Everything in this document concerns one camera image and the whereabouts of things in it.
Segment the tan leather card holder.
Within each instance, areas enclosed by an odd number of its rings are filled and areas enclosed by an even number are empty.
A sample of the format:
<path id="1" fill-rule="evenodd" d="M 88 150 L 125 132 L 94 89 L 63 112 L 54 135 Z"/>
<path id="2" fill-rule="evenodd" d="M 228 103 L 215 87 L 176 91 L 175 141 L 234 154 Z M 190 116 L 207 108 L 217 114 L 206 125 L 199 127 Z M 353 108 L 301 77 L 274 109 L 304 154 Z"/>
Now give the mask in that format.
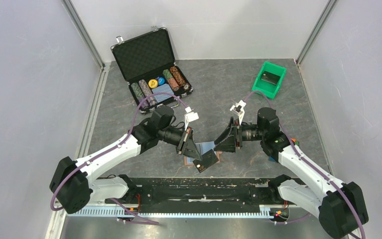
<path id="1" fill-rule="evenodd" d="M 211 149 L 214 149 L 215 147 L 215 144 L 214 144 L 214 141 L 209 141 L 209 142 L 200 142 L 200 143 L 196 143 L 196 146 L 197 146 L 197 149 L 199 150 L 199 152 L 201 154 L 204 154 L 206 153 L 207 151 L 211 150 Z M 217 163 L 220 163 L 220 155 L 221 155 L 221 151 L 215 151 L 216 153 L 216 157 L 218 159 Z M 190 158 L 190 157 L 184 157 L 184 165 L 185 166 L 192 166 L 193 161 L 194 159 L 193 158 Z"/>

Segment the black credit card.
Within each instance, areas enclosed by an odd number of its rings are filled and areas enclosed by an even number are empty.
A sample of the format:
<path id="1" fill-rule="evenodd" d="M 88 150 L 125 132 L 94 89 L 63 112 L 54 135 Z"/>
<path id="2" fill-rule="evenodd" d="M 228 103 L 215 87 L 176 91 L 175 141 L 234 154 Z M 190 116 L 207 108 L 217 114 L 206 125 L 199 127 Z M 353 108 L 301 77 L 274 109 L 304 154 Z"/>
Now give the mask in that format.
<path id="1" fill-rule="evenodd" d="M 261 74 L 261 79 L 272 85 L 277 85 L 280 82 L 281 77 L 268 71 L 264 71 Z"/>
<path id="2" fill-rule="evenodd" d="M 192 163 L 196 167 L 199 173 L 207 170 L 214 164 L 219 162 L 216 152 L 213 149 L 210 149 L 202 155 L 202 160 L 195 159 Z"/>

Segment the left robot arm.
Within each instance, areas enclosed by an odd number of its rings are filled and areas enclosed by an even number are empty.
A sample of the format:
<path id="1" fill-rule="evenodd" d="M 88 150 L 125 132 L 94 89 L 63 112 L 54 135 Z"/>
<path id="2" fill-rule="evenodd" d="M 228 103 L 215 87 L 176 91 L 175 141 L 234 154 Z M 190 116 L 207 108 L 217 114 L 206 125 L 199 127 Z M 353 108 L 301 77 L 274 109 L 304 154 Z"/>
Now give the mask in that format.
<path id="1" fill-rule="evenodd" d="M 65 210 L 73 214 L 91 201 L 109 198 L 132 202 L 136 198 L 136 189 L 125 177 L 101 179 L 100 176 L 125 160 L 155 147 L 159 141 L 173 145 L 177 154 L 202 160 L 192 137 L 192 128 L 189 127 L 189 123 L 199 116 L 190 107 L 185 111 L 185 125 L 181 128 L 172 126 L 174 110 L 161 106 L 139 124 L 134 123 L 125 135 L 103 149 L 76 160 L 68 156 L 61 159 L 49 186 L 53 193 L 51 210 Z"/>

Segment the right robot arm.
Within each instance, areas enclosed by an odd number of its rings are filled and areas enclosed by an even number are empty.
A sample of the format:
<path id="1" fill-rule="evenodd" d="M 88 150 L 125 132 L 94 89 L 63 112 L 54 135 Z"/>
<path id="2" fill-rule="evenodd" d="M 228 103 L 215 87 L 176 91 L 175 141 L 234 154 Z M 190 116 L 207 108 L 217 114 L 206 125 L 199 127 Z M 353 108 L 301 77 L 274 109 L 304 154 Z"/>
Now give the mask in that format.
<path id="1" fill-rule="evenodd" d="M 256 124 L 243 122 L 243 105 L 230 109 L 238 118 L 231 118 L 227 128 L 215 140 L 215 150 L 235 152 L 245 141 L 258 141 L 263 152 L 273 161 L 293 172 L 303 184 L 287 175 L 268 183 L 271 202 L 292 202 L 315 216 L 323 229 L 334 239 L 341 239 L 359 229 L 365 238 L 363 225 L 369 215 L 361 187 L 345 183 L 311 160 L 280 123 L 276 110 L 264 107 L 257 112 Z"/>

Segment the blue playing card deck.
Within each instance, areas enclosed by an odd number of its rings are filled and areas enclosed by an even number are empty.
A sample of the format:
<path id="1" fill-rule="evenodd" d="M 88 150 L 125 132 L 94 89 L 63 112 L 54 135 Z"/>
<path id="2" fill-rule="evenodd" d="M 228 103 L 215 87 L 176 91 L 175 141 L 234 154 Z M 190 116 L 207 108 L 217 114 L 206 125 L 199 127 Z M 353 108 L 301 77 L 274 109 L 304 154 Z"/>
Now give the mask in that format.
<path id="1" fill-rule="evenodd" d="M 174 94 L 174 92 L 172 91 L 171 87 L 168 84 L 160 85 L 160 86 L 154 88 L 152 90 L 152 92 L 153 92 L 153 94 L 154 93 L 169 93 L 172 95 Z M 172 96 L 166 95 L 166 94 L 161 94 L 161 95 L 155 95 L 154 98 L 157 101 L 157 103 L 161 103 L 165 100 L 171 99 Z"/>

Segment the purple poker chip row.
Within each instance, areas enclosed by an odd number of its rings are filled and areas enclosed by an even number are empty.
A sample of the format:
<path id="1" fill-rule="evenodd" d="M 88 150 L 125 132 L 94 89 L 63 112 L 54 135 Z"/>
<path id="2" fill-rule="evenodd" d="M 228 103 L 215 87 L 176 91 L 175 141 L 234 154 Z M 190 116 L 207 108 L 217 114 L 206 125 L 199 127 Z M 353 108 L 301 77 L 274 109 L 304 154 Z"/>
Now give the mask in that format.
<path id="1" fill-rule="evenodd" d="M 139 83 L 139 86 L 140 86 L 144 96 L 147 98 L 147 102 L 148 102 L 149 106 L 151 106 L 151 107 L 155 106 L 157 101 L 153 96 L 151 96 L 152 91 L 150 90 L 147 82 L 144 79 L 142 79 L 138 83 Z"/>

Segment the orange brown chip row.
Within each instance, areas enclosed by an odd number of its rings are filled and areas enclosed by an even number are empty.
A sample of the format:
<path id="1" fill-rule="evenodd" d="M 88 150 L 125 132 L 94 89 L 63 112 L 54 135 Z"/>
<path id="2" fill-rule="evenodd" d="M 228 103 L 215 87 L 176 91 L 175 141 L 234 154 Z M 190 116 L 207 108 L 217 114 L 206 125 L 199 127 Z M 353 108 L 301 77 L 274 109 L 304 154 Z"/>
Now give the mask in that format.
<path id="1" fill-rule="evenodd" d="M 172 66 L 169 70 L 181 88 L 184 90 L 189 90 L 191 88 L 189 83 L 185 81 L 184 77 L 181 75 L 176 66 Z"/>

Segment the green red chip row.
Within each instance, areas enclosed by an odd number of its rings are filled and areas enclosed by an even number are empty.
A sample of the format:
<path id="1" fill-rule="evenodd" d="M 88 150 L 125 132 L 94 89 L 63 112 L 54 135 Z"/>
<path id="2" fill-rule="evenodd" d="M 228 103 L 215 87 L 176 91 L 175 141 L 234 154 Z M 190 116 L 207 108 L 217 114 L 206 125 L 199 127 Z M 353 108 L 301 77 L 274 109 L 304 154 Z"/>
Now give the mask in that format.
<path id="1" fill-rule="evenodd" d="M 180 89 L 180 86 L 176 82 L 176 80 L 175 80 L 174 76 L 172 75 L 172 73 L 168 69 L 163 70 L 162 73 L 163 73 L 164 77 L 166 78 L 167 83 L 169 84 L 171 89 L 174 92 L 178 91 Z"/>

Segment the colourful toy block set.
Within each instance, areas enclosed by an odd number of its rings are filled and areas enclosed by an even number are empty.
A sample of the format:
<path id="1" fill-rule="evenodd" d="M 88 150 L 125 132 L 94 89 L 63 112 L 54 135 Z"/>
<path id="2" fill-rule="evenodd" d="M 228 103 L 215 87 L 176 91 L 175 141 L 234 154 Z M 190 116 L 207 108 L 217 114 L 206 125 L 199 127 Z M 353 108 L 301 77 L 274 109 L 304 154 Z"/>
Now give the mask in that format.
<path id="1" fill-rule="evenodd" d="M 299 142 L 292 138 L 291 142 L 283 137 L 278 137 L 277 139 L 272 140 L 272 142 L 269 144 L 271 147 L 272 155 L 269 156 L 269 161 L 272 162 L 278 162 L 279 161 L 279 153 L 283 152 L 284 149 L 291 144 L 293 145 L 299 145 Z"/>

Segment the green poker chip row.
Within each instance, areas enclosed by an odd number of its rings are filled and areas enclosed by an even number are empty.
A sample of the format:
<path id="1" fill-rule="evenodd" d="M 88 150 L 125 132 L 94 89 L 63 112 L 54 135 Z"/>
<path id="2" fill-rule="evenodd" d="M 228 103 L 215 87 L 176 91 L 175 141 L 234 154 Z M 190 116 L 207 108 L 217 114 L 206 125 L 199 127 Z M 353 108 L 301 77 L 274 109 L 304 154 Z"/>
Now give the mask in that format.
<path id="1" fill-rule="evenodd" d="M 137 100 L 139 102 L 142 102 L 145 98 L 140 86 L 138 83 L 132 83 L 131 84 L 131 89 L 133 90 L 133 93 L 135 95 L 135 97 L 137 98 Z"/>

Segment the blue dealer button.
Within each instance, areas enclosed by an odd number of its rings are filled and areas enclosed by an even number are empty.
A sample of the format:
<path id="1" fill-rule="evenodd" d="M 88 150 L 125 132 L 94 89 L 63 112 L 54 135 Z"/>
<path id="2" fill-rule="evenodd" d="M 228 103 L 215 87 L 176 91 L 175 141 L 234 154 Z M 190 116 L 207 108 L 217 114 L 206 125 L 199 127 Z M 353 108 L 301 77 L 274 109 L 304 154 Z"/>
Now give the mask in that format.
<path id="1" fill-rule="evenodd" d="M 158 77 L 157 80 L 159 85 L 165 84 L 165 79 L 163 77 Z"/>

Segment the yellow dealer button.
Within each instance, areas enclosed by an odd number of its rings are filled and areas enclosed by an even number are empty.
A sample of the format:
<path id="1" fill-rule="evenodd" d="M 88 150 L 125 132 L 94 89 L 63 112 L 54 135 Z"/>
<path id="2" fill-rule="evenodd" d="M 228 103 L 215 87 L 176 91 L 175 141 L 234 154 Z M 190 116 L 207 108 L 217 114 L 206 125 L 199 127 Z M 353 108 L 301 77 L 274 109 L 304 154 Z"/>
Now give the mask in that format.
<path id="1" fill-rule="evenodd" d="M 158 87 L 158 85 L 159 85 L 159 83 L 158 83 L 158 80 L 156 80 L 156 79 L 151 79 L 148 82 L 148 86 L 150 89 L 154 89 L 154 88 Z"/>

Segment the green plastic bin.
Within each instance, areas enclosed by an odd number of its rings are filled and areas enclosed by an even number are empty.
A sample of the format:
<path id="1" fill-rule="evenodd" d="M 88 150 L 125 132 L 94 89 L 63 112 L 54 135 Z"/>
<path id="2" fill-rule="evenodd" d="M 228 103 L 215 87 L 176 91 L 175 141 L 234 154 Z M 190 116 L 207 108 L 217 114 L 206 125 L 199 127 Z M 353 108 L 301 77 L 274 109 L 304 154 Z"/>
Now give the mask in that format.
<path id="1" fill-rule="evenodd" d="M 264 62 L 254 83 L 252 91 L 261 91 L 267 98 L 274 99 L 278 93 L 287 69 L 271 62 Z"/>

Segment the black poker chip case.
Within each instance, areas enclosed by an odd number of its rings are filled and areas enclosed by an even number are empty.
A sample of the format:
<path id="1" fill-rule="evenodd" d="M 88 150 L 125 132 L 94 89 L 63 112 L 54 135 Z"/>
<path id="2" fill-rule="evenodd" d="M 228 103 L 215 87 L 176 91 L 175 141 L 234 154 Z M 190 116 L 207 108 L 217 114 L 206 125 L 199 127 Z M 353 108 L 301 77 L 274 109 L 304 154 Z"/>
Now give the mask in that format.
<path id="1" fill-rule="evenodd" d="M 117 36 L 116 39 L 117 43 L 111 46 L 110 50 L 124 80 L 127 82 L 131 95 L 133 96 L 136 104 L 140 107 L 140 113 L 148 114 L 156 107 L 172 103 L 175 100 L 175 96 L 183 98 L 193 92 L 192 84 L 176 64 L 173 45 L 166 27 L 155 27 L 150 32 L 128 40 L 123 40 L 121 36 Z M 158 77 L 163 77 L 165 79 L 165 84 L 168 84 L 162 71 L 165 69 L 169 70 L 172 66 L 176 66 L 178 68 L 179 72 L 184 77 L 185 81 L 189 83 L 191 88 L 189 90 L 184 90 L 180 87 L 178 91 L 173 91 L 173 95 L 169 93 L 152 93 L 151 96 L 153 97 L 161 94 L 172 96 L 171 99 L 165 100 L 161 103 L 156 103 L 156 105 L 152 107 L 149 106 L 146 97 L 142 102 L 139 102 L 131 89 L 131 84 L 138 83 L 142 79 L 144 79 L 148 84 L 149 80 L 157 80 Z"/>

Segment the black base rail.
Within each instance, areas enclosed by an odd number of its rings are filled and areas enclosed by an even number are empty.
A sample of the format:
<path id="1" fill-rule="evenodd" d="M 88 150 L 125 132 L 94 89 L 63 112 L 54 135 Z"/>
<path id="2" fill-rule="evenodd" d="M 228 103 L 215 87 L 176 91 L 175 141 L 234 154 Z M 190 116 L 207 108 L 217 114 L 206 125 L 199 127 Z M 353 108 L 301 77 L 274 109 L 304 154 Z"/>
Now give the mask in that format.
<path id="1" fill-rule="evenodd" d="M 280 199 L 268 185 L 269 178 L 129 178 L 128 191 L 121 203 L 144 216 L 200 216 L 207 218 L 266 215 L 284 222 L 291 202 Z"/>

